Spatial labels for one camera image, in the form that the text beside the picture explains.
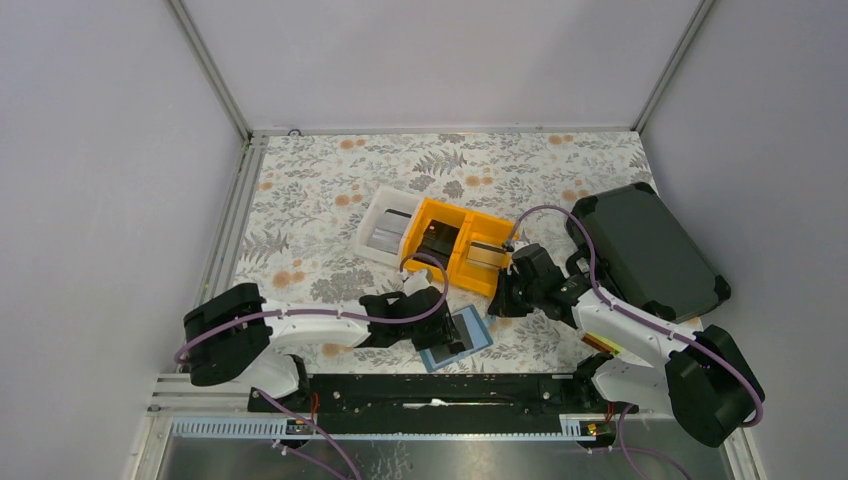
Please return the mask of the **black card pocket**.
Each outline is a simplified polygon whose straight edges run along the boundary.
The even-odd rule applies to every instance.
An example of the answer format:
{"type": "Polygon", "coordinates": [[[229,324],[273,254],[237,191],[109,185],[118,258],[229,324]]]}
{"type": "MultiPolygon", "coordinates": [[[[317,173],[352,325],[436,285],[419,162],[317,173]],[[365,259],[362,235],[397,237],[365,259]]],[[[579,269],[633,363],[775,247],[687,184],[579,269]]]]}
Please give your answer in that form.
{"type": "Polygon", "coordinates": [[[462,347],[451,346],[452,352],[459,353],[470,351],[474,347],[473,330],[476,325],[474,315],[468,313],[457,313],[452,316],[452,322],[456,327],[459,337],[456,343],[462,345],[462,347]]]}

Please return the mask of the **blue card holder wallet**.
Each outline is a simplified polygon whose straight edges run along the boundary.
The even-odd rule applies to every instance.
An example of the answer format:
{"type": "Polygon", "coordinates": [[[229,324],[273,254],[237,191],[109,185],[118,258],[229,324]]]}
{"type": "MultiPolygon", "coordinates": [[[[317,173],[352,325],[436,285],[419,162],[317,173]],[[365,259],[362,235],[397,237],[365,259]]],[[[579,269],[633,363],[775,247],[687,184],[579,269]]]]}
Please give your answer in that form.
{"type": "Polygon", "coordinates": [[[440,345],[420,352],[425,370],[432,373],[458,363],[494,344],[489,332],[490,317],[479,314],[474,305],[468,305],[452,314],[459,333],[458,347],[440,345]]]}

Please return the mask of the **yellow card storage bin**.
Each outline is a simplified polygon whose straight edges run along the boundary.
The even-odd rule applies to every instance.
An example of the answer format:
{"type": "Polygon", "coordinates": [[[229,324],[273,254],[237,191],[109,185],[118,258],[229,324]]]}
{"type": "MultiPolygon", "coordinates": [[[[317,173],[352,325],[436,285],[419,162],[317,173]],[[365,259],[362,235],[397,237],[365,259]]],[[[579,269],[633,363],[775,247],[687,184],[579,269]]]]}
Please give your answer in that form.
{"type": "Polygon", "coordinates": [[[498,272],[507,264],[503,244],[517,237],[513,227],[504,219],[425,198],[412,217],[401,256],[426,254],[428,260],[410,259],[405,267],[429,268],[436,279],[490,299],[498,272]]]}

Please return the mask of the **white card storage bin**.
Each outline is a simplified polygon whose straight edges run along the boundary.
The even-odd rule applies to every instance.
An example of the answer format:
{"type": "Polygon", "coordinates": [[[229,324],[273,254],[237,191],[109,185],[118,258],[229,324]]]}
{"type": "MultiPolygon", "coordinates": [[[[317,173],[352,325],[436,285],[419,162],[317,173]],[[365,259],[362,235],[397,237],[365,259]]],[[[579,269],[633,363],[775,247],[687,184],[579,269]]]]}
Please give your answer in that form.
{"type": "Polygon", "coordinates": [[[353,253],[398,267],[423,197],[380,186],[353,236],[353,253]]]}

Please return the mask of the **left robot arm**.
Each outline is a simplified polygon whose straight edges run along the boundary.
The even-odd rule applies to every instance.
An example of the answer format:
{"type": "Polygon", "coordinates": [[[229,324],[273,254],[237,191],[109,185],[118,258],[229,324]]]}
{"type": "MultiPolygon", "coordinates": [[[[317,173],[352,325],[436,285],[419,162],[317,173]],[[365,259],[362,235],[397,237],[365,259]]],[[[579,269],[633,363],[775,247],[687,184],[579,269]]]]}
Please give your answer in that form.
{"type": "Polygon", "coordinates": [[[242,283],[191,310],[183,327],[174,360],[187,367],[192,385],[240,383],[288,411],[307,404],[311,387],[302,360],[279,355],[284,347],[383,349],[408,341],[417,351],[466,349],[445,292],[428,283],[336,307],[268,301],[257,284],[242,283]]]}

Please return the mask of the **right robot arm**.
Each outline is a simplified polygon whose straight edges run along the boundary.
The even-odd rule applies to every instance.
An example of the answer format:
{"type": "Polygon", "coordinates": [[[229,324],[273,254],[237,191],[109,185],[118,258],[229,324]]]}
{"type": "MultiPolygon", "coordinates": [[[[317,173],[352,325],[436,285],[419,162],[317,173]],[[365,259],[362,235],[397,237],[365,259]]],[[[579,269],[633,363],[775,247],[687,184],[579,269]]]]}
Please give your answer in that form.
{"type": "Polygon", "coordinates": [[[545,248],[527,244],[499,271],[489,312],[517,318],[536,311],[621,349],[596,355],[589,375],[575,382],[583,410],[634,404],[673,417],[709,447],[763,417],[765,392],[726,330],[662,320],[617,299],[588,273],[566,276],[545,248]]]}

